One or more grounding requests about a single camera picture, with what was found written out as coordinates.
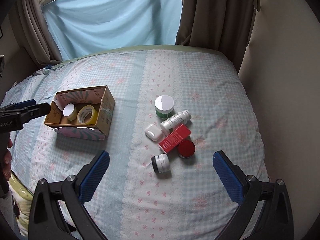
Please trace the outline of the person's left hand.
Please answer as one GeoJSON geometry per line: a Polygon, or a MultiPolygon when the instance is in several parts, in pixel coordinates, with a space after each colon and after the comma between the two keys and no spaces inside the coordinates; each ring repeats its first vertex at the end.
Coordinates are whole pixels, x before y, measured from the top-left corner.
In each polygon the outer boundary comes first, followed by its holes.
{"type": "Polygon", "coordinates": [[[4,157],[2,158],[2,161],[3,161],[3,165],[2,165],[3,175],[4,175],[4,178],[6,179],[6,181],[8,181],[10,179],[10,177],[11,177],[12,155],[10,153],[10,148],[12,148],[12,146],[13,146],[12,140],[9,138],[8,145],[7,145],[7,150],[5,152],[4,157]]]}

